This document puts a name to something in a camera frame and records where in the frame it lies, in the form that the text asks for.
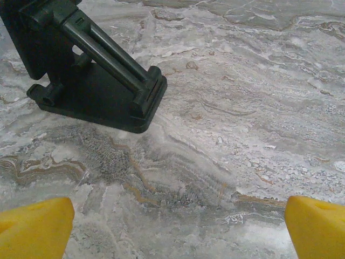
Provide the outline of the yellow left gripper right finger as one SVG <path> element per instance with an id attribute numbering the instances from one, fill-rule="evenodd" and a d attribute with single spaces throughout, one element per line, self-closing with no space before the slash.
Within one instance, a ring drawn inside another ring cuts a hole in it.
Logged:
<path id="1" fill-rule="evenodd" d="M 291 196 L 285 223 L 298 258 L 344 258 L 344 206 Z"/>

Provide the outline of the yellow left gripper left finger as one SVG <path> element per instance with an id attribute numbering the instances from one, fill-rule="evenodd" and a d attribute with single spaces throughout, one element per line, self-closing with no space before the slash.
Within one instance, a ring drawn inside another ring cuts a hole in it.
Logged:
<path id="1" fill-rule="evenodd" d="M 62 258 L 73 219 L 68 197 L 1 212 L 1 258 Z"/>

